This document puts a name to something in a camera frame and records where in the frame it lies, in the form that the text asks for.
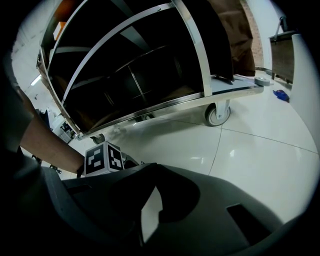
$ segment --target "floor tile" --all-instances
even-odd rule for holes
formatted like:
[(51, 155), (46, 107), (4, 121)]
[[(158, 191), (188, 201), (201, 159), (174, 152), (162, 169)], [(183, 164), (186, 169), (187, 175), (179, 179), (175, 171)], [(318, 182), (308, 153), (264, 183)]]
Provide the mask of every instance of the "floor tile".
[(283, 89), (274, 85), (264, 88), (264, 92), (230, 101), (230, 118), (223, 129), (257, 135), (275, 141), (294, 145), (317, 153), (315, 142), (300, 116), (292, 106), (279, 100), (273, 90)]
[(207, 107), (208, 105), (193, 107), (190, 109), (162, 115), (159, 116), (159, 118), (206, 126), (207, 123), (205, 118), (205, 112)]
[(222, 129), (210, 175), (235, 184), (287, 222), (305, 209), (319, 170), (316, 153)]
[(85, 138), (83, 140), (73, 139), (69, 142), (69, 146), (74, 150), (78, 151), (81, 155), (85, 155), (88, 149), (91, 149), (96, 144), (91, 138)]
[(123, 128), (109, 141), (138, 163), (158, 163), (208, 174), (221, 129), (153, 118)]

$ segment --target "metal cart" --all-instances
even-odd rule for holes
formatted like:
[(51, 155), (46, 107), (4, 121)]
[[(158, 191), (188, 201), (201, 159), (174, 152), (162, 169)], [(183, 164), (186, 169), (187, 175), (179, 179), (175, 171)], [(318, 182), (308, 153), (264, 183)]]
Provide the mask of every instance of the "metal cart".
[[(61, 1), (61, 4), (58, 5), (57, 9), (52, 14), (52, 17), (49, 19), (47, 29), (43, 35), (42, 41), (40, 42), (38, 69), (40, 70), (42, 77), (49, 84), (51, 94), (55, 98), (56, 102), (59, 103), (59, 108), (62, 114), (68, 117), (69, 123), (71, 123), (72, 127), (75, 129), (76, 132), (82, 133), (82, 135), (78, 137), (79, 140), (91, 137), (95, 143), (100, 143), (104, 140), (102, 134), (106, 131), (108, 127), (112, 125), (117, 124), (118, 126), (126, 126), (131, 122), (143, 121), (148, 117), (158, 117), (176, 111), (186, 110), (202, 105), (209, 105), (204, 113), (208, 125), (219, 126), (222, 125), (231, 114), (231, 110), (229, 107), (231, 99), (259, 94), (262, 93), (264, 90), (264, 87), (255, 84), (253, 79), (235, 75), (233, 77), (233, 80), (229, 80), (223, 79), (219, 76), (219, 74), (217, 75), (216, 73), (214, 73), (214, 71), (212, 70), (212, 62), (217, 60), (215, 60), (215, 56), (207, 55), (205, 42), (203, 39), (204, 30), (202, 29), (201, 34), (201, 29), (199, 30), (198, 27), (199, 24), (195, 22), (190, 12), (191, 9), (187, 8), (185, 4), (186, 1), (184, 0), (172, 0), (169, 3), (160, 4), (148, 8), (146, 10), (140, 11), (137, 14), (134, 14), (130, 10), (130, 8), (128, 7), (128, 5), (126, 5), (124, 0), (111, 0), (111, 2), (115, 4), (119, 8), (119, 10), (121, 10), (127, 16), (127, 18), (123, 22), (109, 30), (108, 33), (106, 33), (93, 47), (60, 46), (61, 39), (63, 39), (64, 37), (64, 32), (72, 23), (73, 18), (77, 15), (78, 12), (82, 10), (82, 8), (89, 1), (84, 0), (71, 2), (73, 2), (73, 4), (69, 8), (69, 12), (65, 14), (68, 18), (62, 18), (58, 15), (59, 8), (61, 8), (62, 4), (64, 3), (64, 1)], [(102, 122), (101, 125), (94, 125), (91, 129), (84, 131), (77, 125), (77, 122), (73, 121), (73, 116), (70, 115), (66, 110), (66, 104), (68, 103), (66, 101), (67, 97), (70, 95), (72, 90), (99, 81), (103, 77), (96, 76), (91, 79), (79, 81), (78, 77), (81, 74), (81, 71), (86, 67), (86, 64), (88, 64), (92, 60), (94, 54), (96, 54), (108, 41), (110, 41), (114, 36), (118, 34), (122, 34), (122, 36), (126, 37), (128, 40), (138, 45), (140, 48), (148, 48), (144, 39), (141, 38), (140, 34), (135, 31), (134, 27), (132, 26), (133, 23), (145, 17), (157, 14), (159, 12), (166, 12), (166, 10), (169, 9), (177, 9), (191, 37), (201, 72), (203, 84), (202, 91), (170, 99), (159, 104), (139, 109), (129, 114), (124, 114), (120, 117), (117, 116), (117, 118), (114, 118), (107, 122)], [(58, 21), (61, 19), (65, 19), (67, 21), (57, 41), (53, 42), (52, 31), (56, 28)], [(135, 32), (135, 38), (132, 35), (126, 35), (127, 30), (133, 30)], [(146, 54), (152, 53), (153, 51), (154, 49), (149, 50)], [(58, 96), (57, 90), (53, 86), (53, 78), (50, 75), (50, 69), (52, 68), (52, 60), (54, 56), (68, 52), (83, 53), (84, 57), (81, 58), (80, 64), (77, 65), (72, 77), (69, 79), (69, 81), (67, 81), (68, 83), (65, 86), (63, 94), (61, 94), (60, 92), (61, 95)], [(129, 71), (131, 72), (136, 86), (141, 92), (141, 96), (143, 97), (143, 92), (139, 86), (135, 74), (132, 72), (130, 65), (128, 63), (126, 65), (129, 68)]]

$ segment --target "black and white marker cube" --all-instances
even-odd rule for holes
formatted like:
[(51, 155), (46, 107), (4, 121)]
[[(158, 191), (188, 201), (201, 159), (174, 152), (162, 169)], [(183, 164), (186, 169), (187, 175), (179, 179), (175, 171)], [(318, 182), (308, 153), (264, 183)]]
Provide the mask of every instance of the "black and white marker cube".
[(123, 169), (124, 163), (120, 149), (107, 141), (85, 152), (83, 174), (86, 177), (109, 174)]

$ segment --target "caster wheel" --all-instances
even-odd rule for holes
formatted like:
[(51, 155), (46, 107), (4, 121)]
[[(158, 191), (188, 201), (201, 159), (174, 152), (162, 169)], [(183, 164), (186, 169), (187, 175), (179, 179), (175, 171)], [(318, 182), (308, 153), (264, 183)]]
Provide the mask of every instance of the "caster wheel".
[(105, 136), (101, 133), (96, 137), (91, 137), (91, 139), (93, 140), (94, 144), (98, 145), (105, 141)]
[(210, 104), (205, 111), (205, 114), (204, 114), (205, 120), (209, 126), (212, 126), (212, 127), (220, 126), (224, 122), (226, 122), (230, 117), (230, 113), (231, 113), (230, 107), (227, 108), (224, 118), (219, 120), (217, 119), (216, 111), (217, 111), (216, 104), (214, 103)]

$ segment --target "stainless steel frame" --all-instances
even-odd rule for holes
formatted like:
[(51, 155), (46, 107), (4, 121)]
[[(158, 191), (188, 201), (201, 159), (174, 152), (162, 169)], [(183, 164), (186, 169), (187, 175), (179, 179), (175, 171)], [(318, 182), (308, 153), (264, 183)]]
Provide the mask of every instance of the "stainless steel frame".
[(209, 61), (208, 61), (204, 42), (201, 38), (201, 35), (195, 23), (195, 20), (192, 18), (189, 10), (187, 9), (187, 7), (185, 6), (182, 0), (171, 0), (171, 1), (174, 4), (174, 7), (180, 13), (191, 35), (193, 45), (194, 45), (196, 54), (198, 56), (199, 64), (200, 64), (204, 96), (205, 97), (212, 96), (212, 90), (211, 90), (212, 78), (211, 78), (211, 72), (209, 67)]
[[(84, 0), (78, 7), (77, 9), (73, 12), (71, 17), (68, 19), (66, 25), (64, 26), (62, 33), (65, 31), (66, 27), (68, 27), (69, 22), (72, 20), (72, 18), (76, 15), (76, 13), (84, 6), (84, 4), (88, 0)], [(101, 125), (97, 128), (94, 128), (87, 132), (86, 134), (80, 136), (78, 140), (83, 140), (88, 137), (93, 137), (93, 136), (98, 136), (101, 133), (105, 133), (108, 129), (112, 129), (111, 126), (117, 125), (117, 127), (124, 127), (129, 124), (135, 123), (137, 117), (142, 117), (140, 120), (146, 119), (148, 115), (153, 115), (154, 117), (159, 117), (163, 116), (166, 114), (170, 114), (176, 111), (181, 111), (181, 110), (186, 110), (198, 106), (203, 106), (203, 105), (208, 105), (211, 103), (216, 104), (216, 116), (217, 119), (222, 119), (224, 117), (224, 114), (226, 113), (226, 109), (229, 107), (230, 99), (238, 98), (238, 97), (244, 97), (244, 96), (249, 96), (249, 95), (254, 95), (254, 94), (259, 94), (262, 93), (264, 90), (263, 86), (259, 86), (254, 84), (254, 81), (252, 79), (248, 79), (246, 77), (241, 77), (241, 76), (235, 76), (235, 80), (233, 82), (227, 82), (223, 81), (219, 78), (216, 78), (214, 75), (211, 74), (210, 67), (209, 67), (209, 61), (206, 53), (206, 49), (204, 46), (204, 42), (202, 40), (202, 37), (200, 35), (200, 32), (197, 28), (197, 25), (192, 18), (189, 10), (185, 6), (182, 0), (171, 0), (172, 3), (165, 3), (161, 4), (158, 6), (155, 6), (153, 8), (147, 9), (145, 11), (142, 11), (136, 15), (133, 15), (132, 11), (129, 9), (129, 7), (125, 4), (124, 1), (115, 1), (111, 0), (118, 8), (120, 8), (124, 13), (127, 14), (129, 17), (127, 20), (113, 28), (110, 32), (108, 32), (93, 48), (91, 48), (88, 51), (88, 54), (85, 56), (85, 58), (82, 60), (78, 68), (76, 69), (75, 73), (73, 74), (67, 89), (65, 91), (65, 94), (63, 96), (62, 101), (60, 101), (55, 93), (55, 90), (53, 89), (53, 85), (51, 83), (51, 80), (49, 79), (48, 75), (48, 68), (45, 68), (45, 74), (48, 77), (49, 84), (54, 92), (55, 97), (58, 99), (58, 102), (61, 104), (62, 108), (66, 112), (63, 103), (66, 100), (66, 97), (70, 90), (75, 89), (77, 87), (83, 86), (85, 84), (100, 80), (103, 78), (103, 76), (99, 77), (93, 77), (91, 79), (81, 81), (77, 84), (74, 84), (78, 74), (82, 70), (82, 68), (85, 66), (85, 64), (88, 62), (88, 60), (93, 56), (93, 54), (105, 43), (107, 42), (112, 36), (114, 36), (117, 33), (120, 33), (124, 29), (130, 27), (130, 25), (137, 21), (140, 20), (146, 16), (152, 15), (156, 12), (167, 10), (170, 8), (175, 7), (179, 14), (181, 15), (189, 33), (192, 38), (194, 48), (196, 50), (196, 54), (199, 60), (200, 64), (200, 69), (201, 69), (201, 75), (202, 75), (202, 82), (203, 82), (203, 93), (195, 93), (192, 95), (187, 95), (184, 97), (180, 97), (177, 99), (169, 100), (164, 103), (160, 103), (142, 110), (139, 110), (137, 112), (131, 113), (129, 115), (123, 116), (121, 118), (118, 118), (116, 120), (113, 120), (109, 123), (106, 123), (104, 125)], [(59, 53), (59, 42), (60, 42), (61, 36), (57, 40), (54, 49), (53, 49), (53, 54), (54, 53)], [(69, 51), (70, 49), (62, 49), (63, 52)], [(40, 55), (41, 55), (41, 61), (45, 64), (45, 57), (46, 55), (44, 54), (44, 48), (40, 48)]]
[(139, 83), (138, 83), (138, 80), (137, 80), (135, 74), (132, 72), (132, 69), (131, 69), (130, 65), (128, 65), (128, 69), (129, 69), (129, 71), (130, 71), (130, 73), (131, 73), (131, 76), (132, 76), (132, 78), (133, 78), (133, 80), (134, 80), (134, 82), (135, 82), (136, 87), (138, 87), (138, 90), (139, 90), (139, 92), (140, 92), (143, 100), (144, 100), (145, 102), (147, 102), (147, 100), (146, 100), (146, 98), (145, 98), (145, 96), (144, 96), (144, 93), (143, 93), (143, 91), (142, 91), (141, 88), (140, 88), (140, 85), (139, 85)]
[[(120, 71), (121, 69), (129, 66), (131, 63), (133, 63), (134, 61), (138, 60), (138, 59), (141, 58), (142, 56), (145, 56), (145, 55), (147, 55), (147, 54), (150, 54), (150, 53), (152, 53), (152, 52), (154, 52), (154, 51), (156, 51), (156, 50), (162, 49), (162, 48), (164, 48), (164, 47), (166, 47), (166, 45), (160, 46), (160, 47), (158, 47), (158, 48), (156, 48), (156, 49), (152, 49), (152, 50), (150, 50), (150, 51), (148, 51), (148, 52), (145, 52), (145, 53), (139, 55), (138, 57), (130, 60), (128, 63), (126, 63), (126, 64), (122, 65), (121, 67), (119, 67), (116, 71), (114, 71), (114, 73), (116, 73), (116, 72)], [(90, 83), (92, 83), (92, 82), (98, 81), (98, 80), (100, 80), (100, 79), (102, 79), (102, 78), (105, 78), (105, 77), (108, 78), (109, 76), (97, 76), (97, 77), (93, 77), (93, 78), (90, 78), (90, 79), (87, 79), (87, 80), (84, 80), (84, 81), (80, 81), (80, 82), (74, 84), (74, 85), (71, 87), (71, 90), (76, 89), (76, 88), (78, 88), (78, 87), (80, 87), (80, 86), (84, 86), (84, 85), (90, 84)]]
[(88, 54), (84, 57), (84, 59), (81, 61), (80, 65), (77, 67), (76, 71), (74, 72), (62, 99), (62, 104), (65, 102), (68, 93), (71, 90), (71, 87), (73, 86), (77, 76), (79, 75), (82, 68), (86, 65), (88, 60), (95, 54), (95, 52), (105, 43), (107, 42), (111, 37), (122, 31), (123, 29), (129, 27), (132, 23), (147, 17), (149, 15), (155, 14), (160, 11), (164, 11), (170, 8), (173, 8), (174, 6), (171, 3), (164, 3), (155, 7), (152, 7), (148, 10), (144, 10), (128, 19), (126, 19), (124, 22), (120, 23), (118, 26), (113, 28), (111, 31), (109, 31), (103, 38), (100, 39), (99, 42), (95, 44), (95, 46), (88, 52)]
[(249, 84), (247, 87), (236, 88), (228, 92), (221, 92), (215, 95), (204, 97), (202, 93), (195, 93), (185, 97), (173, 99), (158, 105), (154, 105), (135, 113), (123, 116), (109, 123), (106, 123), (100, 127), (97, 127), (86, 134), (80, 136), (78, 140), (83, 140), (89, 137), (94, 137), (99, 134), (103, 134), (109, 130), (113, 125), (117, 127), (125, 127), (130, 124), (136, 123), (135, 118), (140, 116), (154, 115), (155, 117), (164, 116), (170, 113), (174, 113), (181, 110), (187, 110), (203, 105), (208, 105), (216, 102), (223, 102), (225, 100), (231, 100), (239, 97), (260, 94), (264, 91), (264, 87), (255, 84)]

